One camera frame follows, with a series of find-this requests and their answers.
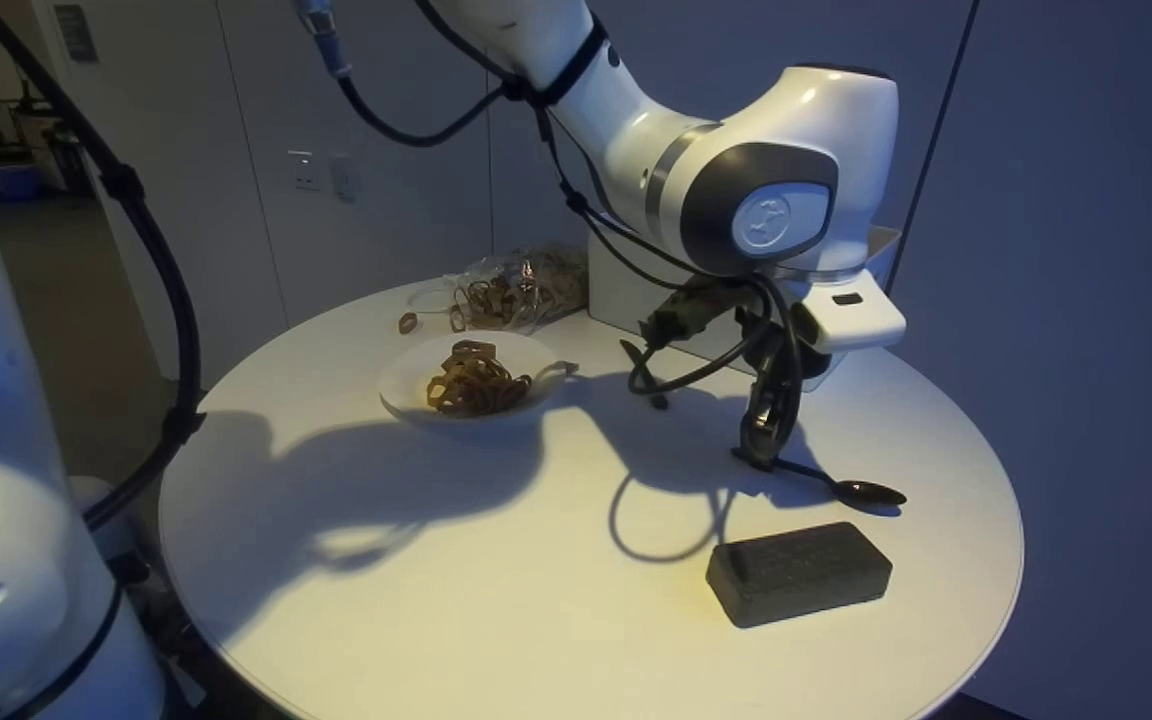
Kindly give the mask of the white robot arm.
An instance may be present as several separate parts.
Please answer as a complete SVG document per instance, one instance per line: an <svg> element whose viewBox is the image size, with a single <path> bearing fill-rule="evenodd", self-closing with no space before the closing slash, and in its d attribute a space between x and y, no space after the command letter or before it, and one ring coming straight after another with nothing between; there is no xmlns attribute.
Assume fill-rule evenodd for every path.
<svg viewBox="0 0 1152 720"><path fill-rule="evenodd" d="M590 0L420 0L591 165L610 214L694 292L756 283L741 311L756 367L741 457L772 467L814 359L885 347L910 322L869 268L890 190L901 89L881 73L798 65L745 107L706 122L654 102Z"/></svg>

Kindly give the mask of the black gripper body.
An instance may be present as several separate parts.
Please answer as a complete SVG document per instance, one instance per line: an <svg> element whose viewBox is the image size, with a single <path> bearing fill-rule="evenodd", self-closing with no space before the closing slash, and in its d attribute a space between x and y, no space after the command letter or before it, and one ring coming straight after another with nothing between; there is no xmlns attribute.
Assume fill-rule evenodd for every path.
<svg viewBox="0 0 1152 720"><path fill-rule="evenodd" d="M745 411L767 411L785 453L804 385L827 367L827 351L814 347L817 322L800 305L791 305L785 322L741 311L741 331L745 364L756 373Z"/></svg>

